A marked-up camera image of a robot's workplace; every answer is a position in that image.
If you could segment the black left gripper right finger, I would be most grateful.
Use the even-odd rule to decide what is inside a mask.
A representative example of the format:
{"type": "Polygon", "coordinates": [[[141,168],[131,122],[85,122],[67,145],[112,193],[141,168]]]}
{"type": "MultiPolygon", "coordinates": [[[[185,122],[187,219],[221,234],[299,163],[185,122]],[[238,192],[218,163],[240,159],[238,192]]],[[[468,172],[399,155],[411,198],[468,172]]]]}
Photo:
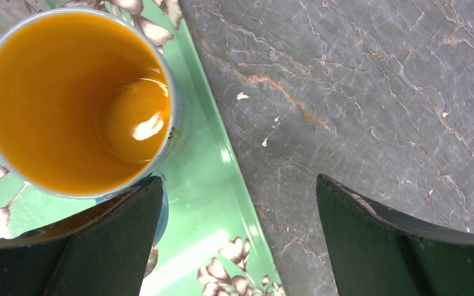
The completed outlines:
{"type": "Polygon", "coordinates": [[[412,217],[324,174],[316,196],[340,295],[474,295],[474,234],[412,217]]]}

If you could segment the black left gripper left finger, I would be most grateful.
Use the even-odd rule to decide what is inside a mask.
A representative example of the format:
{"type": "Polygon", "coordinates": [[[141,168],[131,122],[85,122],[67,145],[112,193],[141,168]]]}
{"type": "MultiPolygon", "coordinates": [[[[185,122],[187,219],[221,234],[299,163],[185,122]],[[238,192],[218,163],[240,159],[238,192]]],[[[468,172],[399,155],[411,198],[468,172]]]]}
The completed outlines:
{"type": "Polygon", "coordinates": [[[0,295],[138,295],[164,199],[143,184],[58,222],[0,239],[0,295]]]}

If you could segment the small cup orange inside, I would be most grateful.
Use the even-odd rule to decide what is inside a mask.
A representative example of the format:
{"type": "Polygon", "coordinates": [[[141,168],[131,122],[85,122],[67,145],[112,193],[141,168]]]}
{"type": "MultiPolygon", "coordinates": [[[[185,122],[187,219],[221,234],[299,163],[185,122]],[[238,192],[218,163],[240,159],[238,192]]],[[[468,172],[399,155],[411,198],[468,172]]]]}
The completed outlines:
{"type": "Polygon", "coordinates": [[[172,161],[187,109],[148,24],[68,7],[0,30],[0,239],[132,189],[172,161]]]}

